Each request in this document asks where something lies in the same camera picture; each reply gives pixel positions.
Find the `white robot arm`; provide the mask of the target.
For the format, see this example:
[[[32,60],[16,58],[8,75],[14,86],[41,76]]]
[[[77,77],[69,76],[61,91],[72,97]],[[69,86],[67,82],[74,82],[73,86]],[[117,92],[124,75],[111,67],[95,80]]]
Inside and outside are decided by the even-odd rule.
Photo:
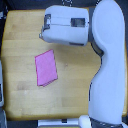
[[[101,58],[89,87],[88,117],[92,128],[128,128],[122,122],[125,100],[125,21],[115,0],[94,9],[53,5],[45,10],[40,37],[69,46],[91,44]]]

